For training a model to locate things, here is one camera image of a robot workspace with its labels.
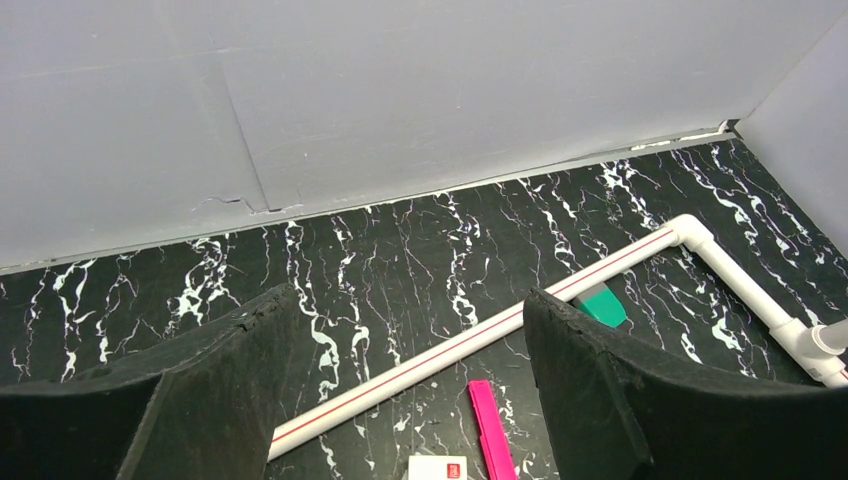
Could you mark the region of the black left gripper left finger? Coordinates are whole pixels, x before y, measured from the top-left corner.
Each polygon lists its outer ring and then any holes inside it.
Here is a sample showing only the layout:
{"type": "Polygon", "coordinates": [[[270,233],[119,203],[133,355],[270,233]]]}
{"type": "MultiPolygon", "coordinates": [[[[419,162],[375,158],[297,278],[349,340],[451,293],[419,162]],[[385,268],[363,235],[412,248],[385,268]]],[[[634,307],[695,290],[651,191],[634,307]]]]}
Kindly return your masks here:
{"type": "Polygon", "coordinates": [[[5,479],[260,479],[300,325],[282,284],[65,382],[1,390],[5,479]]]}

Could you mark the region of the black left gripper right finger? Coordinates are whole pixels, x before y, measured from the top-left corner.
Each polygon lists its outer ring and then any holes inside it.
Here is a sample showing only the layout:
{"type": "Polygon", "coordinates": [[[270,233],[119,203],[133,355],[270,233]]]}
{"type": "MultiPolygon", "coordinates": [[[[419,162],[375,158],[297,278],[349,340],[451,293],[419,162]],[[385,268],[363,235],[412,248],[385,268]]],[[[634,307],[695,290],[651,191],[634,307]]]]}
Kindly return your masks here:
{"type": "Polygon", "coordinates": [[[532,290],[523,331],[564,479],[843,479],[847,391],[698,364],[532,290]]]}

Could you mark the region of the white PVC pipe frame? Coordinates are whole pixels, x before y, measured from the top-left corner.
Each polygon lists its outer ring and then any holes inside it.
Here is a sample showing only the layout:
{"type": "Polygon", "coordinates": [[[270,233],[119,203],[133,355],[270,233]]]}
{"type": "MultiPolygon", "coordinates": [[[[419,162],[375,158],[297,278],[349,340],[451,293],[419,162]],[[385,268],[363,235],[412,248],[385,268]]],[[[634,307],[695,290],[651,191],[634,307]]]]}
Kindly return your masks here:
{"type": "MultiPolygon", "coordinates": [[[[815,381],[828,388],[847,384],[847,323],[808,327],[783,309],[715,241],[696,217],[684,214],[655,232],[547,288],[561,301],[621,274],[670,247],[684,246],[718,276],[768,328],[774,340],[815,381]]],[[[523,306],[513,305],[480,324],[393,367],[365,383],[326,401],[279,426],[272,434],[268,460],[274,460],[320,434],[378,405],[397,393],[445,369],[523,325],[523,306]]]]}

